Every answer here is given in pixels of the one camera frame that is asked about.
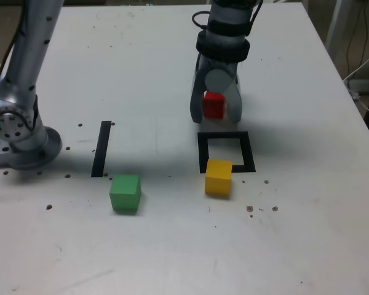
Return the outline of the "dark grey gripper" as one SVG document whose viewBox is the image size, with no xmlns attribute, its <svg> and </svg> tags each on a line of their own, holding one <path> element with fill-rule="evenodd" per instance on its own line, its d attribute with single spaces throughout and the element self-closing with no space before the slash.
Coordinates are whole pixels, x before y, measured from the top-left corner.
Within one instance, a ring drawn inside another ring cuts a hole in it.
<svg viewBox="0 0 369 295">
<path fill-rule="evenodd" d="M 231 122 L 241 120 L 242 97 L 237 66 L 237 63 L 223 63 L 198 54 L 190 101 L 190 113 L 194 123 L 201 123 L 204 117 L 202 100 L 206 90 L 224 96 L 227 117 Z"/>
</svg>

